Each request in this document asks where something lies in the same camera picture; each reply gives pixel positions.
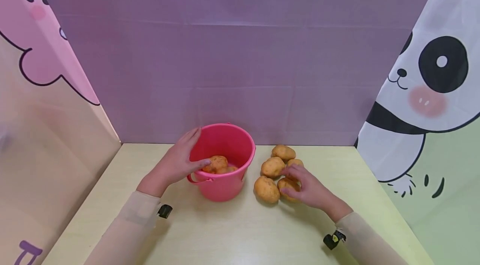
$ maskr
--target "beige sleeve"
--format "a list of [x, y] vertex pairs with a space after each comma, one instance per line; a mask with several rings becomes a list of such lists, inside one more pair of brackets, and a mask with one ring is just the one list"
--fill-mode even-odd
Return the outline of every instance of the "beige sleeve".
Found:
[[407, 262], [357, 213], [336, 224], [347, 239], [345, 245], [360, 265], [406, 265]]
[[103, 234], [85, 265], [132, 265], [154, 229], [160, 198], [135, 191]]

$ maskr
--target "light wooden tabletop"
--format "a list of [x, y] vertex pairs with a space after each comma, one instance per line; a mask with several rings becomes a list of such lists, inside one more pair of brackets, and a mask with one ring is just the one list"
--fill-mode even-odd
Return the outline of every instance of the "light wooden tabletop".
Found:
[[[120, 208], [170, 145], [125, 144], [70, 222], [44, 265], [81, 265]], [[352, 206], [411, 264], [433, 264], [413, 232], [353, 147], [292, 146], [297, 158]], [[229, 202], [210, 202], [182, 180], [162, 202], [173, 207], [158, 220], [138, 264], [357, 264], [343, 245], [323, 244], [335, 230], [323, 212], [304, 205], [266, 206], [253, 183], [271, 146], [257, 146], [244, 189]]]

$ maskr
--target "cartoon pig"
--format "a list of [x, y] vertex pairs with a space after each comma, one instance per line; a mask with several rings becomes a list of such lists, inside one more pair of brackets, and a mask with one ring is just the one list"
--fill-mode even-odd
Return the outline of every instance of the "cartoon pig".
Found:
[[48, 0], [0, 0], [0, 36], [23, 52], [20, 71], [34, 85], [64, 80], [77, 94], [100, 105]]

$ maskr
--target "purple backdrop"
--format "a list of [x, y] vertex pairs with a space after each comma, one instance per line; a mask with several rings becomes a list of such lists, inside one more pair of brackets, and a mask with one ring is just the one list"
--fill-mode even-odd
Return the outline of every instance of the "purple backdrop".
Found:
[[123, 142], [353, 145], [426, 0], [49, 0]]

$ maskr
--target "potato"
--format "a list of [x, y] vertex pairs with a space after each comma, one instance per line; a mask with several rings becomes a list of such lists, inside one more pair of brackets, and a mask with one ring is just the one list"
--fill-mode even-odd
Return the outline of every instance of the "potato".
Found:
[[253, 191], [261, 200], [269, 204], [275, 204], [280, 199], [280, 191], [275, 182], [265, 176], [261, 176], [255, 181]]
[[234, 172], [235, 170], [237, 170], [238, 168], [236, 168], [235, 166], [228, 166], [228, 167], [223, 167], [223, 168], [219, 168], [217, 170], [217, 174], [223, 174], [223, 173], [232, 173]]
[[[287, 179], [284, 177], [283, 179], [280, 179], [277, 183], [278, 190], [282, 190], [283, 188], [291, 188], [297, 192], [300, 191], [300, 186], [293, 180]], [[289, 202], [297, 203], [299, 202], [297, 199], [291, 198], [290, 196], [284, 194], [283, 192], [280, 191], [280, 194], [287, 199]]]
[[[295, 164], [295, 165], [298, 165], [298, 166], [301, 166], [301, 167], [305, 167], [303, 165], [303, 162], [300, 160], [300, 159], [291, 159], [287, 162], [287, 167], [288, 166], [291, 166], [292, 164]], [[296, 178], [294, 178], [293, 176], [291, 176], [290, 174], [287, 174], [285, 176], [287, 179], [290, 179], [290, 180], [293, 180], [295, 183], [298, 182], [298, 180]]]
[[293, 149], [285, 145], [277, 145], [272, 149], [272, 157], [279, 157], [285, 162], [297, 157]]
[[202, 168], [202, 170], [206, 173], [217, 173], [219, 169], [228, 166], [227, 158], [223, 155], [214, 155], [210, 158], [210, 161], [212, 162], [210, 165]]
[[279, 157], [268, 158], [263, 162], [260, 173], [268, 178], [276, 179], [280, 176], [280, 172], [285, 168], [285, 163]]

